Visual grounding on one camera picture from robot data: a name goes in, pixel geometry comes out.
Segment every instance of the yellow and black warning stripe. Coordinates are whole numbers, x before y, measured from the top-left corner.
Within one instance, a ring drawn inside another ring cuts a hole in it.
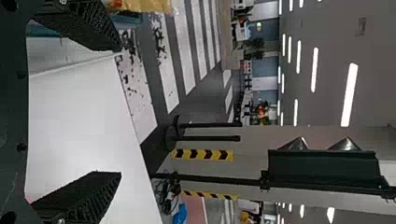
[[[172,158],[185,161],[233,161],[232,149],[174,149]]]
[[[219,193],[207,193],[201,191],[194,190],[183,190],[184,195],[191,197],[200,197],[200,198],[215,198],[215,199],[226,199],[236,201],[238,199],[237,195],[233,194],[219,194]]]

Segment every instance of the metal post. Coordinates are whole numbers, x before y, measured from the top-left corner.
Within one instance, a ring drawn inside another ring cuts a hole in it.
[[[240,142],[241,136],[231,135],[231,136],[181,136],[174,137],[174,141],[196,141],[196,142]]]

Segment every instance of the zebra crossing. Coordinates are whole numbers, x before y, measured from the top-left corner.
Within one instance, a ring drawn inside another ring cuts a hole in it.
[[[148,15],[148,26],[152,31],[152,38],[147,41],[153,42],[155,52],[140,51],[139,41],[137,40],[138,30],[120,31],[122,40],[128,45],[123,50],[124,54],[116,58],[116,64],[119,68],[120,80],[140,144],[160,125],[162,119],[158,118],[155,105],[152,103],[151,97],[158,96],[157,93],[160,90],[150,87],[146,73],[148,66],[158,67],[158,78],[161,79],[162,94],[166,104],[166,112],[169,115],[183,100],[181,98],[188,97],[189,93],[220,61],[216,1],[172,0],[173,15],[158,12],[150,13]],[[170,22],[175,24],[176,30],[171,29],[171,33],[168,34],[167,25],[173,25]],[[191,41],[190,35],[194,35],[193,40],[195,41]],[[170,45],[170,42],[172,42],[170,38],[172,37],[177,38],[177,46]],[[173,55],[172,51],[175,53],[175,50],[178,51],[179,58],[177,53],[176,58]],[[156,64],[144,62],[142,53],[155,54]],[[177,70],[176,65],[181,67],[182,76],[176,76],[176,71],[180,72],[180,68]],[[194,73],[194,66],[197,68],[197,76]],[[223,79],[224,87],[231,76],[230,71],[227,73],[229,74],[228,77]],[[180,85],[184,83],[186,96],[179,95],[179,91],[177,91],[178,88],[182,88],[177,85],[177,80],[181,79],[182,83]],[[233,88],[230,87],[226,97],[226,113],[229,111],[232,98]]]

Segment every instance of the ceiling light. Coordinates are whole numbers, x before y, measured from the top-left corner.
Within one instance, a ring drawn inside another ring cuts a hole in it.
[[[280,101],[277,100],[277,115],[280,116]]]
[[[282,15],[282,0],[279,0],[279,16]]]
[[[341,127],[349,126],[350,113],[352,111],[353,95],[355,94],[356,79],[359,67],[355,63],[349,65],[349,72],[346,81],[346,95],[344,98],[343,116],[341,117]]]
[[[318,55],[319,55],[319,49],[314,48],[314,56],[312,58],[312,78],[311,78],[312,92],[315,92],[317,88]]]
[[[289,36],[288,63],[291,63],[291,36]]]
[[[289,11],[293,11],[293,0],[289,0]]]
[[[334,220],[334,212],[335,212],[335,208],[333,207],[327,209],[327,219],[329,219],[330,223],[332,223],[332,221]]]
[[[301,62],[301,40],[297,42],[297,64],[296,64],[297,74],[300,74],[300,62]]]
[[[282,74],[282,93],[285,93],[285,74]]]
[[[294,117],[293,117],[293,125],[297,126],[297,118],[298,118],[298,100],[294,99]]]
[[[283,112],[280,113],[280,126],[283,126]]]
[[[277,67],[277,84],[280,84],[280,66]]]
[[[282,35],[282,56],[285,57],[286,54],[286,35]]]
[[[302,204],[302,205],[300,206],[300,217],[301,217],[301,218],[304,217],[304,209],[305,209],[305,206]]]

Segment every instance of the white stripe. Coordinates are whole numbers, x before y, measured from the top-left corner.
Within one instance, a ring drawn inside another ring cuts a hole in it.
[[[223,81],[224,81],[224,88],[227,86],[228,80],[231,77],[231,70],[225,70],[223,72]]]
[[[178,51],[180,52],[181,69],[183,72],[184,87],[186,94],[189,94],[195,87],[194,69],[192,67],[191,45],[189,38],[189,27],[187,25],[186,6],[184,0],[172,0],[175,13],[175,25],[177,34]]]
[[[233,223],[233,200],[230,201],[230,207],[231,207],[231,223]]]
[[[191,1],[192,18],[194,20],[195,43],[197,46],[197,56],[200,78],[203,79],[207,74],[204,37],[201,24],[200,1]]]
[[[233,86],[230,86],[228,90],[227,96],[225,97],[225,112],[228,112],[228,108],[230,108],[231,100],[233,99]]]
[[[166,108],[168,114],[178,105],[178,93],[175,78],[175,71],[172,61],[172,53],[169,47],[168,31],[166,29],[165,16],[163,13],[155,13],[160,17],[160,21],[151,20],[151,28],[156,29],[162,27],[163,41],[160,42],[161,47],[165,48],[165,52],[160,52],[159,68],[161,81],[163,82],[163,95],[165,97]]]
[[[219,30],[218,30],[218,8],[216,0],[212,0],[213,27],[215,29],[216,58],[220,61]]]
[[[220,221],[220,224],[225,224],[225,223],[224,223],[224,213],[221,214],[221,221]]]
[[[137,46],[135,32],[129,30],[128,34],[132,35],[132,39]],[[143,61],[140,60],[139,50],[136,51],[136,55],[131,55],[129,50],[125,50],[122,61],[119,60],[120,57],[116,57],[119,72],[122,71],[122,75],[120,75],[122,86],[140,144],[157,128],[157,119],[151,102],[146,70]],[[128,77],[128,82],[125,81],[124,76]]]
[[[224,200],[225,205],[225,220],[227,224],[231,224],[231,217],[230,217],[230,204],[228,200]]]
[[[213,49],[212,22],[210,20],[209,0],[204,0],[204,15],[207,38],[207,51],[209,53],[210,70],[215,67],[215,51]]]
[[[233,122],[233,116],[234,116],[233,107],[231,107],[230,116],[228,117],[228,122],[229,122],[229,123],[232,123],[232,122]]]
[[[208,224],[207,222],[207,212],[206,212],[206,205],[205,205],[205,198],[202,199],[202,209],[204,210],[204,216],[205,216],[205,224]]]

